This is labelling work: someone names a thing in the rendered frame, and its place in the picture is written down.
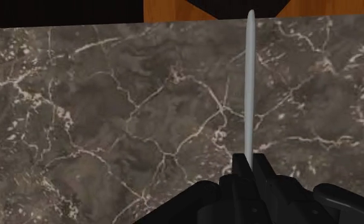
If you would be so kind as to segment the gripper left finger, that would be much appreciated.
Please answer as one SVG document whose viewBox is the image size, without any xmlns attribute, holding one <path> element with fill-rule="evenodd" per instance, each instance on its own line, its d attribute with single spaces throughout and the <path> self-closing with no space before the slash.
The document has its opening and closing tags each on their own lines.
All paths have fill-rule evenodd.
<svg viewBox="0 0 364 224">
<path fill-rule="evenodd" d="M 264 224 L 264 202 L 243 153 L 215 183 L 198 181 L 133 224 Z"/>
</svg>

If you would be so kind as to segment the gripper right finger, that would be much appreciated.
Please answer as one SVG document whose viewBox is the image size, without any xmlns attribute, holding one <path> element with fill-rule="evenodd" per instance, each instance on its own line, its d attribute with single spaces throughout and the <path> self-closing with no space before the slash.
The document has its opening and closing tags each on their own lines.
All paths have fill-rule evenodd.
<svg viewBox="0 0 364 224">
<path fill-rule="evenodd" d="M 329 183 L 312 191 L 297 179 L 277 175 L 262 153 L 253 155 L 253 174 L 274 224 L 364 224 L 364 197 Z"/>
</svg>

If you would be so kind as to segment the thin grey utensil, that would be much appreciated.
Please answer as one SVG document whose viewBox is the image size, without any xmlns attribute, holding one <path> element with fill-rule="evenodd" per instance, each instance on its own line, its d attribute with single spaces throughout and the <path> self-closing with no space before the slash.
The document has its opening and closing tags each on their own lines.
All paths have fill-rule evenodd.
<svg viewBox="0 0 364 224">
<path fill-rule="evenodd" d="M 255 11 L 250 10 L 246 21 L 244 68 L 244 154 L 253 167 L 253 119 L 255 94 Z"/>
</svg>

